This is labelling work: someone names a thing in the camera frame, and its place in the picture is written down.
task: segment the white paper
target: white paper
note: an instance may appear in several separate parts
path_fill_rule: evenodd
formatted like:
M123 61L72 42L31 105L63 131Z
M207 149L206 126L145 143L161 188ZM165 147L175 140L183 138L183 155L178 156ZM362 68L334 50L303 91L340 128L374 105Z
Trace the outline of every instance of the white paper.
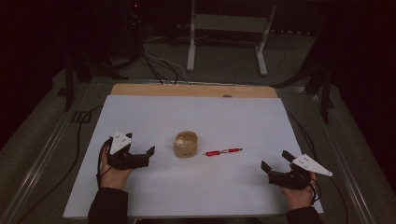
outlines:
M132 154L155 146L149 167L136 169L125 190L130 217L226 217L284 214L286 199L268 183L261 162L288 172L283 150L301 150L278 98L107 96L92 140L64 211L86 217L96 186L102 144L118 130L133 133ZM198 153L180 159L178 133L198 135ZM207 157L207 151L241 147L236 153ZM323 212L320 202L316 208Z

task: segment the cable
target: cable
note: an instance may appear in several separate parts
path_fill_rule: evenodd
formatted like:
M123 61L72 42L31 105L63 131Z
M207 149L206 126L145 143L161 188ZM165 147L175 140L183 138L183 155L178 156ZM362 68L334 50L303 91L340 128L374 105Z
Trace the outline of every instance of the cable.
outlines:
M312 141L311 136L308 134L308 132L306 131L306 129L303 127L303 125L297 120L297 118L295 118L288 110L286 110L286 112L287 112L287 114L289 115L289 117L291 117L291 118L294 120L294 122L298 125L298 127L299 127L300 130L301 130L301 132L303 133L304 139L305 139L306 143L308 144L308 147L311 149L312 153L314 154L314 159L315 159L315 161L317 161L319 164L321 164L321 162L318 160L317 152L316 152L316 149L315 149L315 145L314 145L314 142ZM344 207L345 207L345 210L346 210L346 224L347 224L348 221L349 221L349 213L348 213L348 211L347 211L347 203L346 203L346 201L345 201L345 199L344 199L344 197L343 197L343 194L341 193L341 190L340 190L340 189L338 188L338 186L335 184L334 180L333 180L331 177L330 177L330 180L332 181L332 184L333 184L333 185L335 186L335 188L337 189L338 194L340 195L341 200L342 200L342 202L343 202L343 205L344 205ZM316 182L316 185L318 186L318 189L319 189L320 195L321 195L321 188L320 188L320 186L318 185L318 182Z
M87 118L87 116L88 115L92 115L92 112L94 111L94 110L96 110L96 109L99 109L99 108L101 108L101 107L103 107L102 105L101 106L97 106L96 108L94 108L94 109L92 109L92 110L90 110L90 112L88 112L87 114L85 114L84 115L84 117L82 118L82 120L85 120L85 118ZM51 195L51 193L53 192L53 191L55 191L65 180L66 180L66 178L70 175L70 173L73 171L73 169L75 168L75 166L76 166L76 164L77 164L77 161L78 161L78 156L79 156L79 152L80 152L80 150L79 150L79 141L80 141L80 138L79 138L79 135L80 135L80 131L81 131L81 126L82 126L82 124L83 124L83 122L81 122L79 125L78 125L78 135L77 135L77 147L76 147L76 156L75 156L75 159L73 160L73 163L72 163L72 165L70 166L70 168L69 168L69 170L66 172L66 174L64 175L64 177L62 177L62 179L60 180L60 181L58 181L58 183L55 185L55 186L53 186L52 187L52 189L50 189L41 199L39 199L22 217L21 217L21 219L17 222L17 224L20 224L20 223L22 223L25 219L26 219L26 217L30 214L30 213L32 213L48 196L50 196Z
M175 76L175 85L177 84L177 79L178 79L178 77L181 77L182 79L184 79L184 81L187 82L187 80L186 80L183 76L181 76L181 75L175 70L175 68L172 67L168 62L164 62L164 63L166 64L166 66L165 66L165 65L163 65L163 64L161 64L161 63L157 63L157 62L155 62L155 61L152 61L151 59L149 59L149 60L150 60L151 62L156 63L156 64L158 64L159 66L161 66L161 67L163 67L163 68L166 68L166 69L170 70L171 72L173 72L173 73L176 75L176 76Z
M183 72L183 77L184 77L185 81L187 82L187 84L190 85L190 83L189 83L189 81L187 80L187 77L186 77L186 71L184 71L184 68L183 68L183 67L181 67L181 66L178 65L177 63L173 63L173 62L167 61L167 60L165 60L165 59L162 59L162 58L159 58L159 57L154 56L153 54L151 54L150 52L147 51L147 49L146 49L146 47L145 47L144 45L143 45L143 50L144 50L150 57L152 57L152 58L154 58L154 59L160 60L160 61L165 62L165 63L171 63L171 64L173 64L173 65L179 67L180 70Z
M286 37L286 41L285 41L285 44L283 46L283 57L282 57L282 60L280 60L280 63L277 65L277 68L275 70L274 77L273 77L273 80L271 81L270 86L274 84L274 81L275 81L275 78L276 78L276 75L277 75L277 70L279 70L280 65L282 65L283 61L285 61L285 58L286 58L286 46L288 45L290 34L291 34L291 31L288 31L288 36Z

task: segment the dark background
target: dark background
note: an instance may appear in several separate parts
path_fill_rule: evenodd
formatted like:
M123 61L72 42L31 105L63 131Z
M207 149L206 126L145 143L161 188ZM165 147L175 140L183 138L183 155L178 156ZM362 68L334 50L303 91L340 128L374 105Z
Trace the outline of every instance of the dark background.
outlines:
M264 1L255 0L263 5ZM219 12L221 1L202 0L197 10ZM64 31L81 29L81 35L100 33L100 22L92 14L92 1L3 1L0 8L1 112L0 147L18 129L38 102L51 89L51 79L64 69ZM95 1L99 8L111 8ZM223 14L260 16L261 11L230 1ZM190 1L145 1L142 18L158 35L184 35L178 27L190 22ZM318 35L304 66L318 59L336 56L333 84L336 85L379 165L396 189L392 160L396 153L396 19L393 1L358 1L343 5L333 2L289 1L278 6L272 28ZM102 17L117 20L120 12L102 11ZM98 50L107 57L111 33L105 30L96 42L87 44L87 53Z

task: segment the white stand leg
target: white stand leg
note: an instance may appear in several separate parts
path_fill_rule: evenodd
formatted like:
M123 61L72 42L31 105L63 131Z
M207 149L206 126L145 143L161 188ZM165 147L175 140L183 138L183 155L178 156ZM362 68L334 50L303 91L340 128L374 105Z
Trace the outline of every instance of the white stand leg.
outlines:
M187 71L194 70L195 63L195 0L191 0L191 28L190 28L190 48L187 58Z
M270 33L270 28L272 24L273 17L275 15L276 5L273 5L270 15L268 17L268 22L265 25L264 30L262 31L262 42L259 46L256 46L256 56L257 56L257 63L260 69L260 75L266 77L268 76L267 66L265 65L264 56L262 55L262 50L264 49L265 42L267 41L267 37Z

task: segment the floor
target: floor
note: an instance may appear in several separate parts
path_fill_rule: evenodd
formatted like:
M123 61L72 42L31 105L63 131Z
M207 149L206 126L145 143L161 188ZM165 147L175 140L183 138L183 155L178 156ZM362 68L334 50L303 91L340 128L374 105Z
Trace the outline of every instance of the floor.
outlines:
M145 42L145 55L156 63L161 63L156 58L169 61L179 75L178 84L185 84L185 78L190 84L199 85L270 86L296 75L315 41L314 37L298 34L270 35L263 53L269 75L263 77L255 59L256 39L254 36L242 37L234 41L213 36L202 38L198 42L195 69L192 72L185 71L188 38L151 36ZM120 62L120 59L114 58L114 61ZM156 63L152 65L166 77L163 82L174 82L175 72L165 68L167 65ZM76 81L76 99L69 112L64 112L64 97L57 96L59 89L64 87L64 71L58 74L53 79L53 89L0 151L1 223L87 222L63 218L64 207L85 149L90 143L100 109L94 110L91 120L87 122L79 122L78 115L102 105L115 83L159 83L143 58L119 71L122 76L129 78L125 81L106 77L94 68L92 72L95 76L91 83ZM336 87L332 86L330 123L327 124L318 112L320 92L318 95L306 95L306 82L307 79L303 79L276 91L292 114L290 123L302 152L313 156L312 145L305 140L306 137L311 138L318 159L334 173L333 178L320 176L318 180L322 191L320 201L325 211L321 217L327 224L394 223L395 194ZM148 220L148 223L243 224L287 221L284 216L278 216L170 218Z

